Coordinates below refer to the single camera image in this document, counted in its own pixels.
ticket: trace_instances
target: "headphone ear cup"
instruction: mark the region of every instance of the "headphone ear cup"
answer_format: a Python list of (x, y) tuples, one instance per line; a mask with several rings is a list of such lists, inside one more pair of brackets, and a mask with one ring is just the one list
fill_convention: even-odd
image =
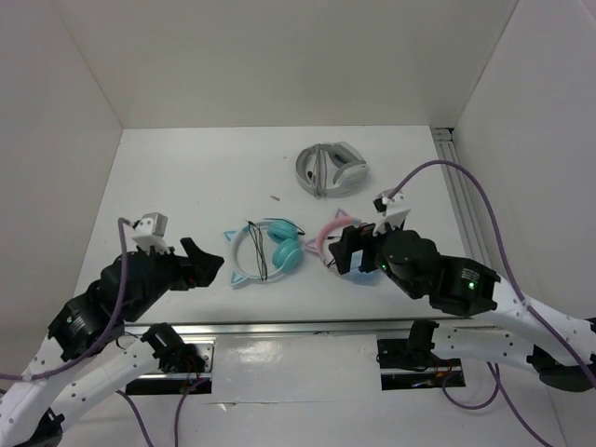
[(302, 261), (304, 254), (300, 248), (300, 242), (293, 239), (286, 239), (279, 244), (273, 253), (273, 265), (281, 268), (283, 273), (289, 273)]
[(366, 164), (366, 161), (363, 160), (358, 160), (358, 161), (350, 161), (349, 163), (345, 163), (340, 169), (338, 169), (335, 172), (335, 175), (333, 175), (333, 184), (336, 184), (337, 181), (339, 180), (339, 178), (341, 177), (341, 175), (348, 169), (351, 168), (356, 168), (359, 167), (358, 169), (353, 169), (354, 171), (351, 173), (353, 178), (348, 180), (348, 183), (354, 183), (359, 181), (360, 179), (366, 177), (366, 174), (369, 171), (369, 167)]
[(267, 228), (267, 235), (281, 244), (286, 239), (297, 240), (298, 229), (289, 222), (274, 221)]

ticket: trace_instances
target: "white table surface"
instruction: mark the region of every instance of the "white table surface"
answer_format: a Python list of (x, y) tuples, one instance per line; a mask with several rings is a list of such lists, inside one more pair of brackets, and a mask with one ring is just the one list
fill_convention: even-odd
[[(350, 196), (315, 199), (296, 182), (295, 158), (313, 143), (337, 141), (356, 147), (368, 161), (370, 174)], [(238, 229), (247, 219), (292, 219), (309, 237), (315, 237), (338, 208), (371, 222), (377, 218), (374, 196), (436, 157), (427, 127), (127, 129), (115, 156), (76, 292), (83, 292), (118, 255), (119, 216), (134, 220), (146, 212), (161, 212), (169, 217), (166, 240), (177, 252), (183, 254), (180, 238), (192, 237), (204, 251), (229, 259), (223, 232)], [(406, 226), (432, 238), (441, 252), (463, 256), (441, 170), (423, 171), (404, 193), (413, 204)], [(245, 242), (240, 260), (247, 270), (256, 272), (253, 248)], [(267, 248), (270, 259), (273, 247), (267, 243)], [(440, 315), (427, 300), (408, 299), (385, 278), (374, 287), (354, 285), (327, 271), (311, 255), (305, 256), (297, 271), (275, 283), (251, 283), (233, 290), (230, 276), (231, 264), (225, 263), (210, 287), (169, 292), (140, 322)]]

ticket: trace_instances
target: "black cable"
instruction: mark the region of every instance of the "black cable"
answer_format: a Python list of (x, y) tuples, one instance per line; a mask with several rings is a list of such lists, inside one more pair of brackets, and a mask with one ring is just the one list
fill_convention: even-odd
[(280, 219), (280, 218), (278, 218), (278, 217), (265, 217), (265, 218), (264, 218), (264, 220), (265, 220), (265, 221), (283, 221), (283, 222), (287, 222), (288, 224), (290, 224), (290, 225), (294, 226), (294, 227), (295, 227), (295, 228), (298, 230), (298, 234), (299, 234), (300, 236), (304, 236), (304, 235), (306, 234), (306, 233), (305, 233), (305, 230), (303, 230), (302, 228), (300, 228), (300, 227), (299, 227), (297, 224), (295, 224), (294, 222), (292, 222), (292, 221), (289, 221), (288, 219)]
[(256, 250), (259, 277), (261, 277), (261, 281), (267, 281), (267, 258), (264, 255), (263, 233), (257, 224), (252, 221), (247, 222), (249, 223), (249, 233), (251, 234), (252, 242), (254, 242), (254, 248)]

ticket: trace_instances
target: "pink headphones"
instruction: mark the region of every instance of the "pink headphones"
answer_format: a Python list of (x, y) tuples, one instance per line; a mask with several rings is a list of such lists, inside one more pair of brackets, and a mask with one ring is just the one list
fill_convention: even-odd
[[(310, 253), (316, 254), (319, 259), (323, 262), (326, 267), (330, 267), (332, 263), (332, 259), (328, 259), (325, 256), (325, 241), (329, 240), (329, 234), (333, 230), (337, 230), (338, 228), (345, 228), (350, 225), (358, 226), (362, 222), (361, 219), (349, 216), (345, 211), (339, 209), (335, 213), (335, 219), (331, 222), (327, 223), (318, 233), (316, 239), (312, 239), (305, 243), (305, 251)], [(372, 285), (372, 281), (376, 279), (377, 275), (374, 273), (361, 273), (356, 267), (353, 268), (353, 271), (344, 275), (343, 278), (349, 279), (353, 282), (363, 285)]]

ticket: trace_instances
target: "gray headphones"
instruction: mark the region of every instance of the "gray headphones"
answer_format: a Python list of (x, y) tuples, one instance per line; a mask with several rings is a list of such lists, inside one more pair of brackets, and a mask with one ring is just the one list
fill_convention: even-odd
[[(308, 159), (315, 156), (315, 167), (306, 171)], [(327, 158), (338, 170), (333, 187), (327, 188)], [(324, 142), (307, 147), (296, 158), (296, 179), (302, 188), (315, 197), (339, 196), (354, 189), (369, 171), (360, 153), (347, 142)]]

